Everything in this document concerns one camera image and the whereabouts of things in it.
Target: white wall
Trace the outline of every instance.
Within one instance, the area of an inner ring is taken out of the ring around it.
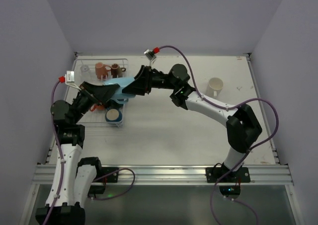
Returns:
[[[317,52],[318,0],[282,0],[252,53],[261,96],[280,116],[278,155],[290,166],[309,225],[318,220]]]
[[[0,0],[0,9],[0,224],[15,225],[52,138],[52,87],[74,55],[46,0]]]
[[[139,53],[173,44],[192,54],[252,52],[281,0],[48,0],[72,48]]]

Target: table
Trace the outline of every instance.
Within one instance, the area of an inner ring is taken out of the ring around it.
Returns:
[[[136,75],[141,65],[149,65],[144,56],[79,56],[74,70],[89,60],[126,59],[128,74]],[[208,80],[219,77],[224,88],[218,100],[238,104],[256,97],[255,85],[246,57],[189,56],[195,80],[205,93]],[[180,56],[160,55],[153,67],[168,73],[174,64],[185,64]],[[77,90],[69,88],[66,100],[71,102]],[[149,95],[131,99],[124,114],[123,128],[86,128],[81,157],[97,156],[107,165],[212,165],[223,162],[229,151],[226,129],[218,122],[197,112],[176,107],[170,99],[171,90],[152,89]],[[263,133],[268,137],[258,102],[249,103]],[[56,149],[50,164],[56,163]],[[270,142],[256,148],[246,164],[275,164]]]

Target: white mug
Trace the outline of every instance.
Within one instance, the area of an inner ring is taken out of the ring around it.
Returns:
[[[218,77],[213,77],[208,82],[206,95],[212,98],[216,98],[221,92],[224,86],[223,81]]]

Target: dish rack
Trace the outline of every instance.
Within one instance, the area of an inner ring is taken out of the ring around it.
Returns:
[[[112,64],[118,64],[119,67],[125,67],[126,71],[123,72],[123,77],[127,77],[129,75],[129,63],[127,59],[98,59],[98,60],[77,60],[74,72],[75,72],[75,81],[77,85],[80,85],[83,81],[87,81],[91,84],[95,85],[104,85],[104,82],[108,79],[111,79],[111,74],[108,75],[106,80],[99,80],[97,79],[97,76],[95,74],[95,64],[102,62],[105,65],[112,65]],[[81,67],[85,66],[89,68],[89,74],[87,72],[84,72],[82,74]],[[122,127],[124,124],[124,118],[125,118],[125,107],[126,104],[123,104],[123,106],[120,108],[120,111],[122,113],[122,120],[119,122],[106,122],[105,120],[105,114],[107,112],[107,109],[104,110],[98,110],[95,109],[94,111],[88,111],[84,114],[84,116],[79,120],[79,124],[84,125],[88,129],[106,129],[109,127]]]

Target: cable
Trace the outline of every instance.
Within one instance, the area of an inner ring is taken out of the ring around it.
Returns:
[[[111,172],[111,173],[108,173],[108,174],[103,175],[103,176],[101,176],[101,177],[99,177],[99,178],[97,178],[97,179],[94,179],[93,182],[97,182],[97,181],[100,180],[100,179],[106,178],[107,176],[112,175],[112,174],[114,174],[114,173],[118,173],[119,171],[122,171],[122,170],[129,170],[130,172],[132,172],[132,174],[133,174],[133,176],[134,176],[133,182],[132,182],[131,185],[128,187],[128,189],[126,189],[124,192],[122,192],[122,193],[120,193],[120,194],[114,195],[114,196],[109,197],[109,198],[91,198],[91,199],[93,199],[93,200],[99,200],[99,201],[110,200],[110,199],[114,199],[114,198],[117,198],[117,197],[119,197],[119,196],[122,196],[122,195],[126,194],[129,190],[131,190],[131,188],[133,187],[133,185],[134,185],[134,183],[135,183],[136,175],[135,175],[135,173],[134,173],[131,169],[129,169],[129,168],[121,168],[121,169],[115,170],[115,171],[113,171],[113,172]]]
[[[236,106],[233,106],[233,107],[223,107],[223,106],[220,106],[220,105],[218,105],[218,104],[215,104],[215,103],[211,102],[210,100],[206,99],[206,98],[200,93],[200,91],[199,91],[199,89],[198,89],[198,87],[197,87],[197,84],[196,84],[196,82],[195,82],[195,79],[194,79],[194,75],[193,75],[193,71],[192,71],[191,65],[190,65],[190,63],[189,63],[187,57],[186,57],[177,47],[174,47],[174,46],[172,46],[172,45],[164,45],[164,46],[161,46],[161,47],[157,48],[156,52],[158,52],[159,50],[164,49],[164,48],[172,48],[172,49],[176,50],[176,51],[184,58],[184,60],[186,61],[187,65],[188,65],[188,68],[189,68],[189,70],[190,70],[191,77],[192,77],[192,81],[193,81],[193,85],[194,85],[194,88],[195,88],[196,93],[200,96],[201,99],[203,99],[204,101],[206,101],[206,102],[209,103],[210,105],[215,106],[215,107],[220,108],[220,109],[232,110],[232,109],[239,108],[239,107],[241,107],[243,104],[246,104],[246,103],[248,103],[248,102],[261,101],[261,102],[267,103],[267,104],[271,107],[271,109],[273,110],[274,115],[275,115],[276,126],[275,126],[275,129],[274,129],[273,133],[272,133],[268,138],[262,140],[261,142],[257,143],[256,145],[250,147],[250,149],[246,152],[245,156],[244,156],[242,159],[240,159],[240,160],[237,162],[237,164],[236,164],[233,168],[231,168],[227,173],[225,173],[224,175],[222,175],[222,176],[215,182],[215,184],[214,184],[214,186],[213,186],[212,193],[211,193],[211,197],[210,197],[210,209],[211,209],[211,213],[212,213],[212,215],[213,215],[215,221],[216,221],[219,225],[222,225],[221,222],[219,221],[219,219],[217,218],[217,216],[216,216],[214,210],[213,210],[213,203],[212,203],[212,201],[213,201],[213,195],[214,195],[215,189],[216,189],[216,187],[217,187],[217,184],[218,184],[223,178],[225,178],[226,176],[228,176],[236,167],[238,167],[238,166],[246,159],[246,157],[249,155],[249,153],[251,152],[251,150],[253,150],[254,148],[260,146],[261,144],[264,144],[265,142],[269,141],[270,139],[272,139],[272,138],[275,136],[275,134],[277,133],[278,127],[279,127],[278,113],[277,113],[277,110],[275,109],[275,107],[273,106],[273,104],[272,104],[271,102],[269,102],[269,101],[267,101],[267,100],[264,100],[264,99],[261,99],[261,98],[252,98],[252,99],[246,100],[246,101],[244,101],[244,102],[242,102],[242,103],[240,103],[240,104],[238,104],[238,105],[236,105]],[[248,204],[246,204],[246,203],[244,203],[244,202],[242,202],[242,201],[239,201],[239,200],[233,200],[233,201],[234,201],[234,202],[237,202],[237,203],[239,203],[239,204],[242,204],[242,205],[246,206],[247,208],[249,208],[249,209],[255,214],[256,224],[257,224],[257,225],[259,224],[258,215],[257,215],[256,211],[255,211],[250,205],[248,205]]]
[[[54,103],[54,93],[55,93],[55,90],[56,90],[57,86],[59,85],[59,83],[60,83],[60,80],[57,81],[57,82],[55,83],[54,87],[53,87],[52,94],[51,94],[51,105],[53,105],[53,103]],[[53,128],[53,133],[54,133],[56,145],[57,145],[57,147],[58,147],[59,154],[60,154],[60,158],[61,158],[61,160],[62,160],[62,159],[64,159],[64,158],[63,158],[62,148],[61,148],[61,144],[60,144],[60,141],[59,141],[59,138],[58,138],[58,134],[57,134],[56,129],[55,129],[55,126],[54,126],[53,115],[51,115],[51,119],[52,119],[52,128]],[[51,204],[51,207],[50,207],[50,209],[49,209],[49,211],[48,211],[48,213],[47,213],[47,215],[46,215],[46,217],[45,217],[45,220],[44,220],[44,222],[43,222],[42,225],[46,225],[46,223],[48,222],[49,217],[50,217],[50,215],[51,215],[51,213],[52,213],[52,210],[53,210],[53,208],[54,208],[54,205],[55,205],[55,203],[56,203],[56,201],[57,201],[57,199],[58,199],[58,197],[59,197],[59,194],[60,194],[60,191],[61,191],[61,187],[62,187],[62,183],[63,183],[63,175],[64,175],[64,163],[61,163],[61,176],[60,176],[60,181],[59,181],[58,189],[57,189],[57,191],[56,191],[57,196],[56,196],[56,198],[54,198],[54,200],[53,200],[53,202],[52,202],[52,204]]]

